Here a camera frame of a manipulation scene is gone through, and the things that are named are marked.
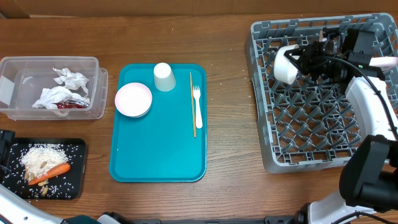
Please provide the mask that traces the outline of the white small bowl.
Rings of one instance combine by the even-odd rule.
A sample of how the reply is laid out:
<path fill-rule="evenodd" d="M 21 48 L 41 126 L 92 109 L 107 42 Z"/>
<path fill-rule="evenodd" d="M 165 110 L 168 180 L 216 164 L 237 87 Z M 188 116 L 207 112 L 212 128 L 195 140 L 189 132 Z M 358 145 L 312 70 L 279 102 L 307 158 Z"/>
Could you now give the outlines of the white small bowl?
<path fill-rule="evenodd" d="M 293 63 L 284 55 L 286 51 L 299 48 L 299 45 L 288 45 L 281 47 L 275 56 L 274 60 L 274 76 L 275 79 L 286 83 L 293 84 L 298 74 L 298 69 Z"/>

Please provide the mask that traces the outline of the orange carrot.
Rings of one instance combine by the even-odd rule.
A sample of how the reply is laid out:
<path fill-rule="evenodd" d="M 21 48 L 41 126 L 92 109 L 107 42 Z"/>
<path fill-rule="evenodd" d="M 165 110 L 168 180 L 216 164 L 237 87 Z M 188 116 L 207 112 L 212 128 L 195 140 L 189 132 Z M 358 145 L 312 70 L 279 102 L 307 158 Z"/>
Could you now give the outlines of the orange carrot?
<path fill-rule="evenodd" d="M 70 167 L 69 163 L 60 164 L 60 165 L 54 167 L 53 169 L 50 169 L 44 175 L 41 175 L 40 177 L 31 180 L 28 183 L 28 185 L 38 184 L 38 183 L 43 182 L 43 181 L 45 181 L 47 179 L 51 179 L 52 177 L 64 174 L 64 173 L 68 172 L 70 169 L 71 169 L 71 167 Z"/>

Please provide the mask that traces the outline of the large pink plate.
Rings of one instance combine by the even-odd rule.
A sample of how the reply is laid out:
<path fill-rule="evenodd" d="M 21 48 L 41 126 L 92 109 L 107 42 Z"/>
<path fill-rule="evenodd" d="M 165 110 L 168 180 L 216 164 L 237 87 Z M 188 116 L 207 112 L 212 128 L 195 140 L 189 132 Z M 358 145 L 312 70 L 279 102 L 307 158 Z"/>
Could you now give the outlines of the large pink plate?
<path fill-rule="evenodd" d="M 397 57 L 373 57 L 369 65 L 372 67 L 379 67 L 382 71 L 393 69 L 398 62 Z"/>

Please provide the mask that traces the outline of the white napkin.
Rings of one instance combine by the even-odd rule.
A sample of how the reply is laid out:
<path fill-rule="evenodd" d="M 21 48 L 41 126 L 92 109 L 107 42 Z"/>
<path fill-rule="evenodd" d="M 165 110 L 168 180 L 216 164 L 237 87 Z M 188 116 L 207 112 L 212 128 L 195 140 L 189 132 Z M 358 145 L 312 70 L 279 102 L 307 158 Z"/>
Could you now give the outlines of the white napkin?
<path fill-rule="evenodd" d="M 90 105 L 88 98 L 87 79 L 82 73 L 73 73 L 68 68 L 57 69 L 53 71 L 58 75 L 53 80 L 58 84 L 53 88 L 44 88 L 40 98 L 32 105 L 33 108 L 46 108 L 50 110 L 58 109 L 55 103 L 67 100 L 81 100 Z"/>

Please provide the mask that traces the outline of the grey plastic dishwasher rack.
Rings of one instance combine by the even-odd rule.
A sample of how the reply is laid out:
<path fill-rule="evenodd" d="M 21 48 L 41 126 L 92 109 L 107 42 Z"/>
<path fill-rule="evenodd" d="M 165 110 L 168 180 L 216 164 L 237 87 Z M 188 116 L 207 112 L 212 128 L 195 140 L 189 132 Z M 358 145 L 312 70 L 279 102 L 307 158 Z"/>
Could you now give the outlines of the grey plastic dishwasher rack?
<path fill-rule="evenodd" d="M 374 57 L 397 55 L 397 24 L 387 13 L 259 21 L 245 51 L 257 104 L 257 130 L 266 171 L 279 174 L 345 165 L 365 137 L 341 87 L 329 78 L 298 75 L 290 85 L 274 76 L 282 47 L 325 41 L 330 55 L 345 57 L 350 29 L 374 34 Z"/>

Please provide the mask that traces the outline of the red snack wrapper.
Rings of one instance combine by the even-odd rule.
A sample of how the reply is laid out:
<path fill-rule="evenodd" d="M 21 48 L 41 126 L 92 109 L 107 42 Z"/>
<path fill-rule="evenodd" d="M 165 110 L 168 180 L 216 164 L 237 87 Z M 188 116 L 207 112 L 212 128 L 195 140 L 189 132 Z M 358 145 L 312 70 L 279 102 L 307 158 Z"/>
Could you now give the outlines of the red snack wrapper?
<path fill-rule="evenodd" d="M 79 109 L 87 108 L 89 104 L 81 100 L 67 100 L 64 102 L 55 103 L 58 109 Z"/>

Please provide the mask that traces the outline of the pink bowl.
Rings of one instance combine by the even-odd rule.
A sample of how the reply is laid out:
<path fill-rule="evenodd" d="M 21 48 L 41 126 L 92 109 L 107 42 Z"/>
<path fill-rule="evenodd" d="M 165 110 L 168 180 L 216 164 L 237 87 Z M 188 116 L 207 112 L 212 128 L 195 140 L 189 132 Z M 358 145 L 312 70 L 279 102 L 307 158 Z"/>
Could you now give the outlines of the pink bowl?
<path fill-rule="evenodd" d="M 116 93 L 116 109 L 124 116 L 139 118 L 150 110 L 152 92 L 142 83 L 128 83 Z"/>

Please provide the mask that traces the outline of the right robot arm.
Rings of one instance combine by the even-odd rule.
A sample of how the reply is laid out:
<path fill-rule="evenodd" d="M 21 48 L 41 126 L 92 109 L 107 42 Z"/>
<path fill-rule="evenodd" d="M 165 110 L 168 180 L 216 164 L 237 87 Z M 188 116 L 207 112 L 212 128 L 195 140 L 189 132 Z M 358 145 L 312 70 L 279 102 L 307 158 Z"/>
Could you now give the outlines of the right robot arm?
<path fill-rule="evenodd" d="M 341 85 L 359 126 L 361 144 L 340 175 L 339 189 L 304 206 L 296 223 L 348 223 L 359 217 L 378 219 L 397 208 L 397 116 L 388 99 L 384 72 L 396 57 L 375 57 L 374 33 L 367 30 L 324 28 L 310 45 L 281 47 L 274 75 L 292 84 L 298 73 L 312 80 L 330 79 Z"/>

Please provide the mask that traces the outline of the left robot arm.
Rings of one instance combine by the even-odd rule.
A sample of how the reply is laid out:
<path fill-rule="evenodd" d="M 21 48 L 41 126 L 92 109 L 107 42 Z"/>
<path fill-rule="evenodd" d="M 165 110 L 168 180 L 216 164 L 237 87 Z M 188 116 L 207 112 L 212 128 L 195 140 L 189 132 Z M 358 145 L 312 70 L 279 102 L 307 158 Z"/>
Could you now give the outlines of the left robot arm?
<path fill-rule="evenodd" d="M 6 167 L 5 160 L 7 153 L 10 152 L 14 136 L 14 131 L 1 130 L 1 180 L 3 176 L 11 172 Z M 1 185 L 1 223 L 120 224 L 121 222 L 108 214 L 103 214 L 97 220 L 85 215 L 67 219 L 55 217 L 35 208 Z"/>

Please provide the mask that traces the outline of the clear plastic bin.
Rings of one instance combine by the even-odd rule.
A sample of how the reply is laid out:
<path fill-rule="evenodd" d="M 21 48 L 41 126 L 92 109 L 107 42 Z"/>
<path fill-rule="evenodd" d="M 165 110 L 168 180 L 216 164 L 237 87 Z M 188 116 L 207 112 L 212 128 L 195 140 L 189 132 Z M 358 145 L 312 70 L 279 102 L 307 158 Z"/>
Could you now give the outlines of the clear plastic bin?
<path fill-rule="evenodd" d="M 33 108 L 44 88 L 58 84 L 53 68 L 68 68 L 87 79 L 87 108 L 50 110 Z M 31 56 L 4 57 L 1 60 L 1 112 L 13 120 L 100 119 L 108 92 L 108 72 L 95 57 Z"/>

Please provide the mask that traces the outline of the white plastic fork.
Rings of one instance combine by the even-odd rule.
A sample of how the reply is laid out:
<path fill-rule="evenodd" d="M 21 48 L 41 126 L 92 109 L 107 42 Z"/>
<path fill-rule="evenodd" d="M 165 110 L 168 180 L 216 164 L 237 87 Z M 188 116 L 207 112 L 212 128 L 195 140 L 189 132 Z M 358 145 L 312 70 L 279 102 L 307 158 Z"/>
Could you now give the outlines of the white plastic fork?
<path fill-rule="evenodd" d="M 201 116 L 201 108 L 200 108 L 200 97 L 201 97 L 201 92 L 200 92 L 200 87 L 198 85 L 193 87 L 193 97 L 195 100 L 195 122 L 196 122 L 196 127 L 198 129 L 201 129 L 203 127 L 203 120 Z"/>

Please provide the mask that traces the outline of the wooden chopstick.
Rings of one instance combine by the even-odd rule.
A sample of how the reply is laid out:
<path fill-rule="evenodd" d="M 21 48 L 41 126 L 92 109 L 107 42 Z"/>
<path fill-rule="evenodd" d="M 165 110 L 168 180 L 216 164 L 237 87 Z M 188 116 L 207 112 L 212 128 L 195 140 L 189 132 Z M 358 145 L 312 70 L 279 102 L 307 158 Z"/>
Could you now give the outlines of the wooden chopstick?
<path fill-rule="evenodd" d="M 191 96 L 191 105 L 192 105 L 192 119 L 193 119 L 193 136 L 197 137 L 197 128 L 195 121 L 195 105 L 194 105 L 194 97 L 193 97 L 193 80 L 192 73 L 190 72 L 190 96 Z"/>

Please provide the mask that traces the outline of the white paper cup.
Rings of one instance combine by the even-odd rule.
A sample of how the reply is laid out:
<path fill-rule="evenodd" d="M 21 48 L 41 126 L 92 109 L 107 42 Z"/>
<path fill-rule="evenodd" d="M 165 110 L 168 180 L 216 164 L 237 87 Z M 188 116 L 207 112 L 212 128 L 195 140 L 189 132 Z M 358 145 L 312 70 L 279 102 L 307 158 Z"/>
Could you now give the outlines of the white paper cup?
<path fill-rule="evenodd" d="M 171 66 L 167 63 L 158 63 L 154 67 L 155 86 L 160 91 L 171 91 L 176 86 L 176 80 Z"/>

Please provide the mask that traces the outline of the teal serving tray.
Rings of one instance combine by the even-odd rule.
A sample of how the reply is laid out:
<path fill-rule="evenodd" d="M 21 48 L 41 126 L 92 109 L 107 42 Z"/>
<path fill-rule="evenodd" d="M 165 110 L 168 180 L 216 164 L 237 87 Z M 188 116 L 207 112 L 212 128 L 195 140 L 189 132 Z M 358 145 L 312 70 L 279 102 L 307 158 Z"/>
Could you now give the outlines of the teal serving tray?
<path fill-rule="evenodd" d="M 115 112 L 109 172 L 118 182 L 196 182 L 207 168 L 206 72 L 192 63 L 173 63 L 176 86 L 155 87 L 153 63 L 132 63 L 119 73 L 118 86 L 142 83 L 152 92 L 148 113 L 130 118 Z M 193 136 L 190 72 L 200 87 L 203 127 Z"/>

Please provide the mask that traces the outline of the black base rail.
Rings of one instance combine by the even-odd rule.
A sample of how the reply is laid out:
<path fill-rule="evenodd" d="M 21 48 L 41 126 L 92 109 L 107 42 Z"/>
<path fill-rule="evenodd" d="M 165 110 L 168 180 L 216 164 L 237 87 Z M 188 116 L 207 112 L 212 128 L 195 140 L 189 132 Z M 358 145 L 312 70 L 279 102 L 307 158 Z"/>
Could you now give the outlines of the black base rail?
<path fill-rule="evenodd" d="M 243 219 L 215 219 L 215 220 L 160 220 L 160 219 L 138 219 L 128 220 L 116 212 L 104 212 L 97 219 L 101 224 L 291 224 L 294 223 L 293 216 L 267 216 L 265 218 L 243 218 Z"/>

